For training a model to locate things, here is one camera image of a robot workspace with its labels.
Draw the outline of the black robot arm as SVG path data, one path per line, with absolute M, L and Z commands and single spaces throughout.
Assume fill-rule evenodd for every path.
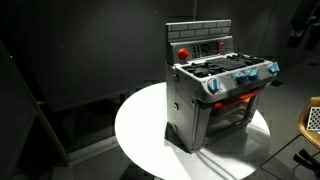
M 287 46 L 297 48 L 307 31 L 310 35 L 304 46 L 305 50 L 313 50 L 320 41 L 320 4 L 319 0 L 302 0 L 290 25 L 292 30 Z

